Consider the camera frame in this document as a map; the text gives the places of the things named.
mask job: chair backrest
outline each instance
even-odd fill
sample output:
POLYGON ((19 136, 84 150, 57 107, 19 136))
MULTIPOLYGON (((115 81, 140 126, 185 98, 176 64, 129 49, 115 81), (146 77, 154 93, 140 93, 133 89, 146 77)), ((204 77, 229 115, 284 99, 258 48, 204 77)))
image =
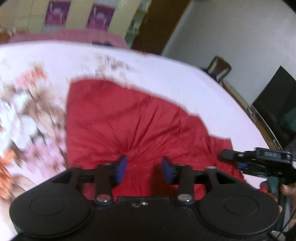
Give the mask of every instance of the chair backrest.
POLYGON ((210 72, 211 75, 214 75, 214 76, 218 76, 223 71, 225 71, 225 73, 219 79, 217 79, 217 82, 220 83, 223 80, 223 78, 226 75, 228 75, 229 72, 231 71, 231 66, 222 57, 215 56, 212 62, 210 63, 210 65, 208 66, 207 70, 210 72))

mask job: wrinkled fabric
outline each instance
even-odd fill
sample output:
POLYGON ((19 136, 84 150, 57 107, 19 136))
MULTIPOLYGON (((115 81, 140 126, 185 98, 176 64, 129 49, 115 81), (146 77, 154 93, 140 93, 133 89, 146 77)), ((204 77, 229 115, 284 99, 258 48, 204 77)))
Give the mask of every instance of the wrinkled fabric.
MULTIPOLYGON (((197 116, 166 100, 111 81, 87 79, 71 85, 67 103, 68 165, 94 169, 128 156, 123 183, 113 189, 118 196, 174 196, 177 186, 165 183, 161 158, 187 164, 195 170, 216 166, 243 180, 236 165, 218 154, 232 149, 230 140, 209 136, 197 116)), ((195 199, 205 195, 195 185, 195 199)), ((84 195, 94 198, 93 185, 84 195)))

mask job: brown door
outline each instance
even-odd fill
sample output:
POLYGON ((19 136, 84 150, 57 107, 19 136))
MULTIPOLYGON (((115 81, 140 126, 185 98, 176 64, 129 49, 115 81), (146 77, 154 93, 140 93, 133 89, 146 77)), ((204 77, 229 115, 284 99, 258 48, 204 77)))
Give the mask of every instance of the brown door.
POLYGON ((132 49, 161 54, 190 0, 152 0, 132 49))

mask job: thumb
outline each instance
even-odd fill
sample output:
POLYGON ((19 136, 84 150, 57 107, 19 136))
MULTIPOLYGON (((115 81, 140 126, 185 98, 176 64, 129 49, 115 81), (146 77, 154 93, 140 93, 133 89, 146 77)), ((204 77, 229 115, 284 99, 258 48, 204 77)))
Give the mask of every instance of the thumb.
POLYGON ((281 193, 285 196, 294 197, 296 195, 296 183, 290 185, 282 185, 281 193))

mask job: pink cloth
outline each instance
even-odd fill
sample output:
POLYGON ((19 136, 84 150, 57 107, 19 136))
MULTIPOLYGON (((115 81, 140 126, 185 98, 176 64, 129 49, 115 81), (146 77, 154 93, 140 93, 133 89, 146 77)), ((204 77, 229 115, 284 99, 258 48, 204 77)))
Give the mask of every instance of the pink cloth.
POLYGON ((95 29, 73 30, 65 29, 54 33, 39 33, 39 34, 16 34, 10 39, 10 43, 36 40, 63 40, 79 43, 99 43, 109 42, 115 47, 129 49, 124 38, 110 34, 105 31, 95 29))

